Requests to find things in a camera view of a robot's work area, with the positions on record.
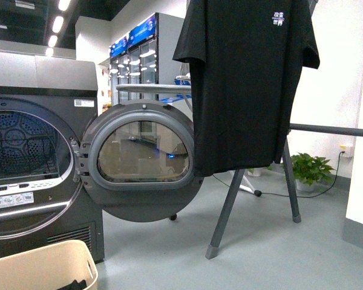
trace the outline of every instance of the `dryer vent grille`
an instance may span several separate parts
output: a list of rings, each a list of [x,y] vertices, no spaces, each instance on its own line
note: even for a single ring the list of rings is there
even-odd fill
[[[67,233],[57,234],[55,236],[48,237],[47,243],[59,243],[65,240],[81,240],[85,242],[90,252],[92,250],[90,227],[79,228],[73,231],[69,231]]]

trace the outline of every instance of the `open dryer door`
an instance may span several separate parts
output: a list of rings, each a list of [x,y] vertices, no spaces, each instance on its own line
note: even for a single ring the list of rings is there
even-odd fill
[[[77,154],[77,172],[94,202],[134,222],[168,218],[195,197],[192,121],[159,101],[116,105],[88,128]]]

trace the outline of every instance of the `beige plastic basket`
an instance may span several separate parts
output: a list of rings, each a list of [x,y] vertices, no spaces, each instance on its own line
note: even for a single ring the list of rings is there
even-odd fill
[[[80,240],[0,258],[0,290],[57,290],[83,279],[87,290],[97,290],[97,268]]]

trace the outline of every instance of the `t-shirt sleeve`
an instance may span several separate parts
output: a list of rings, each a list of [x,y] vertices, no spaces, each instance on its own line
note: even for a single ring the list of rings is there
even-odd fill
[[[309,7],[304,7],[303,11],[305,12],[304,24],[305,24],[305,38],[304,38],[304,48],[302,55],[302,65],[308,68],[318,69],[320,66],[320,58],[319,51],[317,49],[315,33],[313,31],[312,19],[309,13]]]
[[[179,62],[206,62],[206,0],[192,0],[176,45],[173,60]]]

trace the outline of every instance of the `dryer label sticker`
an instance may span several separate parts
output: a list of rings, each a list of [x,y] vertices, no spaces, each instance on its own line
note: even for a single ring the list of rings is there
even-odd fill
[[[16,195],[6,195],[0,196],[0,208],[5,207],[16,207],[22,204],[33,204],[34,203],[34,193],[25,192],[18,193]]]
[[[75,107],[94,107],[94,101],[92,100],[74,100],[74,106]]]

